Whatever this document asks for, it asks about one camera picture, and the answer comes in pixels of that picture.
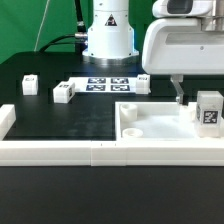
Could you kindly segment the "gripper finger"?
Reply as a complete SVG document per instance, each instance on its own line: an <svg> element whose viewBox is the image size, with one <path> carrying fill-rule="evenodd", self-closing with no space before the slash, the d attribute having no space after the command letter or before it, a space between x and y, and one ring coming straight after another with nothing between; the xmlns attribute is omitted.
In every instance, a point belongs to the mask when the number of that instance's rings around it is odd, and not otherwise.
<svg viewBox="0 0 224 224"><path fill-rule="evenodd" d="M184 100L184 91L181 87L181 83L183 82L183 76L182 75L172 75L170 80L176 90L176 93L177 93L176 102L178 104L182 104L183 100Z"/></svg>

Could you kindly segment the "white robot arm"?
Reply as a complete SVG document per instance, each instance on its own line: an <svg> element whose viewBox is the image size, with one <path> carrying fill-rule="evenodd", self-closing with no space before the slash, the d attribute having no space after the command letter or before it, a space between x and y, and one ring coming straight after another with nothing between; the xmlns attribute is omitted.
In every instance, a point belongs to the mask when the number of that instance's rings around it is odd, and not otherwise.
<svg viewBox="0 0 224 224"><path fill-rule="evenodd" d="M129 0L93 0L83 59L102 65L136 58L150 75L169 75L179 97L185 75L224 75L224 0L156 0L143 50L134 48Z"/></svg>

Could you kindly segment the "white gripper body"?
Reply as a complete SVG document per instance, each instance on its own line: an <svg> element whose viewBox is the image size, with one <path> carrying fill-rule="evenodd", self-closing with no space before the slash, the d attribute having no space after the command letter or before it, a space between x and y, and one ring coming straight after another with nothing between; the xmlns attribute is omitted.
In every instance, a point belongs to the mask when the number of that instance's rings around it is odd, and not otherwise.
<svg viewBox="0 0 224 224"><path fill-rule="evenodd" d="M203 31L196 18L158 19L145 35L142 68L151 75L223 75L224 32Z"/></svg>

